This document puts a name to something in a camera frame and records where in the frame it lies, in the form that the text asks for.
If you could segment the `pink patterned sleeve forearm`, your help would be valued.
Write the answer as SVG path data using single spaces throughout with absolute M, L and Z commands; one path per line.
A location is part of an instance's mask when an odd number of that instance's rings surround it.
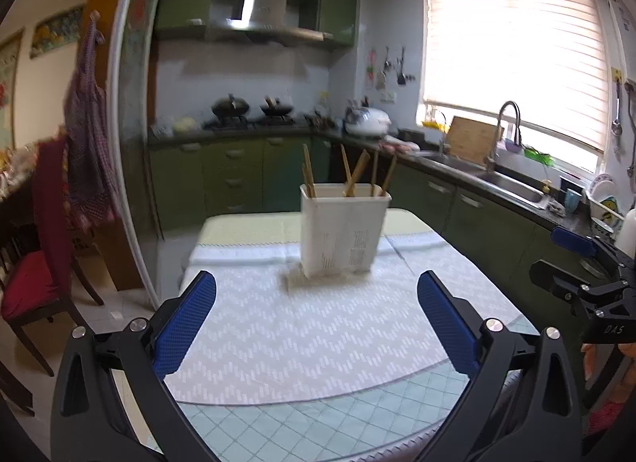
M 612 400 L 608 400 L 601 408 L 598 408 L 596 412 L 589 414 L 588 430 L 586 435 L 594 435 L 596 433 L 608 430 L 613 423 L 616 422 L 620 412 L 625 405 L 625 402 L 618 403 Z

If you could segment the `person's right hand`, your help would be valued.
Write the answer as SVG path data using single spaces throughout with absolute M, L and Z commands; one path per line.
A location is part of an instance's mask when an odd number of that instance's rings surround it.
M 601 396 L 588 405 L 591 412 L 599 412 L 607 403 L 625 404 L 635 389 L 635 345 L 619 344 L 615 347 L 623 355 L 620 368 L 625 367 L 625 371 L 620 374 L 620 379 L 613 378 L 609 386 L 601 391 Z M 588 389 L 591 389 L 592 383 L 601 375 L 601 370 L 609 361 L 613 348 L 614 346 L 611 345 L 584 344 L 582 346 L 584 378 Z

